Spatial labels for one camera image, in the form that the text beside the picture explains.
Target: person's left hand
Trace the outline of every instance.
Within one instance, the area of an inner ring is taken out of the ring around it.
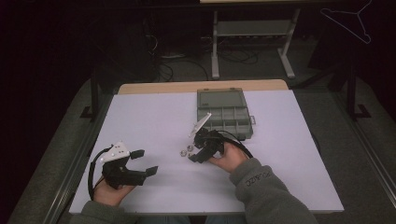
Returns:
[[[113,189],[107,184],[106,180],[101,177],[94,189],[93,200],[102,204],[119,206],[122,199],[134,188],[135,186],[119,186],[118,189]]]

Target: table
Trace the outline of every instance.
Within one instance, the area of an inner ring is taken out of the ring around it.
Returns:
[[[196,90],[231,87],[244,90],[250,115],[256,119],[254,134],[245,141],[253,156],[272,166],[312,212],[343,211],[293,92],[282,80],[249,80],[127,84],[120,88],[90,161],[103,148],[122,140],[131,151],[146,150],[143,158],[129,161],[129,169],[159,165],[156,175],[123,200],[126,212],[140,216],[244,212],[227,173],[209,162],[194,163],[179,155],[192,143],[188,135],[196,122]],[[88,169],[71,204],[73,214],[80,213],[89,200]],[[100,172],[97,165],[94,181]]]

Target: gray sweatshirt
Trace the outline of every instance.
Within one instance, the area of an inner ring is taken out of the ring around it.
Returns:
[[[274,175],[271,167],[262,166],[257,159],[239,165],[230,179],[236,185],[236,198],[245,204],[248,224],[317,223],[307,207]],[[121,208],[87,202],[81,214],[73,216],[70,223],[134,223],[134,220]]]

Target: person's right hand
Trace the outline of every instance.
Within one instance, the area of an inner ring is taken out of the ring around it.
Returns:
[[[239,147],[230,143],[224,143],[224,154],[221,158],[210,158],[209,161],[221,169],[232,173],[242,162],[248,160],[248,156]]]

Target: white bracket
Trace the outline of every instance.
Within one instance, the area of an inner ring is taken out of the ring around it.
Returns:
[[[122,142],[116,143],[105,155],[100,159],[100,162],[115,161],[121,158],[129,157],[130,151]]]
[[[189,137],[193,137],[196,133],[198,133],[202,126],[204,126],[204,124],[209,120],[210,116],[212,116],[212,113],[207,113],[206,116],[198,121],[198,123],[194,124],[194,128],[189,134]]]

